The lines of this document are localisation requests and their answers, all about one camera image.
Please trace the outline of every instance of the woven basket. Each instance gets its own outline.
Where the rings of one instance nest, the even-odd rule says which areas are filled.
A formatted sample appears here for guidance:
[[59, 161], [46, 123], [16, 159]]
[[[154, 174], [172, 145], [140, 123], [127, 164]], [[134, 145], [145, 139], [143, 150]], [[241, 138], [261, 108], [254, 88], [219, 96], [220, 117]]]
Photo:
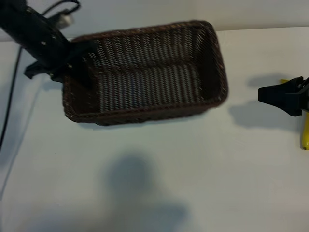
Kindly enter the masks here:
[[93, 40], [84, 57], [93, 82], [64, 77], [63, 105], [75, 122], [115, 125], [191, 116], [220, 105], [227, 81], [208, 22], [191, 21], [78, 37]]

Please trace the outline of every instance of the white surface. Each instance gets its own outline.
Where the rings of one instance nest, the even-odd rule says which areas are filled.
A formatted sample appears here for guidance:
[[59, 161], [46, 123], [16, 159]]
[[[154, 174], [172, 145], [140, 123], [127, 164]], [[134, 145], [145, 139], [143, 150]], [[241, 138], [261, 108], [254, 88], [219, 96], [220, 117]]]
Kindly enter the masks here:
[[64, 117], [61, 84], [20, 75], [5, 144], [5, 154], [18, 155], [2, 199], [3, 231], [307, 231], [302, 119], [257, 102], [257, 90], [307, 77], [309, 28], [218, 35], [230, 95], [190, 119], [73, 123]]
[[[42, 12], [55, 0], [28, 0]], [[217, 30], [309, 26], [307, 0], [81, 0], [71, 36], [202, 19]], [[8, 39], [0, 31], [0, 40]]]

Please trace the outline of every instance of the cable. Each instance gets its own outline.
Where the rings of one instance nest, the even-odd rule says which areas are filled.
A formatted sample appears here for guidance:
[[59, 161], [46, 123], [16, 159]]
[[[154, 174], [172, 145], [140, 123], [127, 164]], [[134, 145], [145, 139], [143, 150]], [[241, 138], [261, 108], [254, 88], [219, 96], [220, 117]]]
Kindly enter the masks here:
[[[51, 5], [50, 7], [48, 7], [42, 13], [42, 15], [45, 16], [46, 14], [48, 14], [50, 11], [52, 11], [57, 6], [62, 5], [62, 4], [67, 3], [67, 2], [76, 3], [75, 7], [73, 7], [71, 10], [66, 12], [67, 15], [77, 11], [81, 7], [81, 4], [77, 0], [61, 0], [61, 1], [56, 2], [55, 4]], [[9, 117], [10, 117], [15, 81], [16, 81], [16, 77], [17, 77], [17, 71], [18, 71], [18, 66], [19, 66], [22, 50], [23, 50], [23, 48], [20, 46], [19, 49], [18, 49], [17, 58], [16, 58], [16, 61], [15, 61], [14, 71], [13, 71], [13, 75], [12, 75], [12, 83], [11, 83], [10, 92], [9, 92], [9, 99], [8, 99], [8, 103], [7, 103], [7, 107], [6, 107], [4, 123], [3, 123], [2, 133], [1, 133], [1, 137], [0, 137], [0, 153], [1, 153], [2, 145], [3, 145], [3, 141], [4, 141], [4, 137], [5, 137], [5, 132], [6, 132]]]
[[43, 13], [42, 15], [45, 16], [47, 13], [49, 13], [52, 9], [54, 9], [55, 7], [59, 6], [59, 5], [62, 5], [64, 3], [67, 3], [67, 2], [72, 2], [72, 3], [75, 3], [76, 6], [73, 7], [71, 10], [69, 10], [68, 12], [66, 12], [67, 15], [77, 11], [80, 7], [81, 7], [81, 4], [79, 3], [79, 1], [77, 0], [61, 0], [59, 2], [56, 2], [54, 5], [51, 5], [50, 7], [48, 7]]

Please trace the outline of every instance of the wicker basket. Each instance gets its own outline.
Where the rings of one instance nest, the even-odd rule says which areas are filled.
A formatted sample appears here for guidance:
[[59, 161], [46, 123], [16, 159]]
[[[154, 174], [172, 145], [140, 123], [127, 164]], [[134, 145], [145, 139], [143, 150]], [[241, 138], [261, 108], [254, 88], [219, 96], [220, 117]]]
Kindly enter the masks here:
[[64, 78], [63, 105], [72, 121], [115, 125], [191, 116], [227, 97], [218, 40], [208, 22], [115, 30], [73, 41], [87, 40], [98, 46], [84, 57], [93, 88]]

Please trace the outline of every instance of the white table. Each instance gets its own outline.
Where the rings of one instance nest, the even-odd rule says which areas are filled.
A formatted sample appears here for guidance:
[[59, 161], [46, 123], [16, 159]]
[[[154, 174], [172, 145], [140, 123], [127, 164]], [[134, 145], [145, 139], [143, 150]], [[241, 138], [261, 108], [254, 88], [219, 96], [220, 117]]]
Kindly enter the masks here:
[[302, 118], [257, 102], [257, 90], [309, 75], [309, 28], [218, 35], [230, 89], [224, 105], [143, 125], [69, 121], [61, 84], [22, 76], [33, 61], [24, 53], [4, 149], [17, 156], [3, 231], [308, 231]]

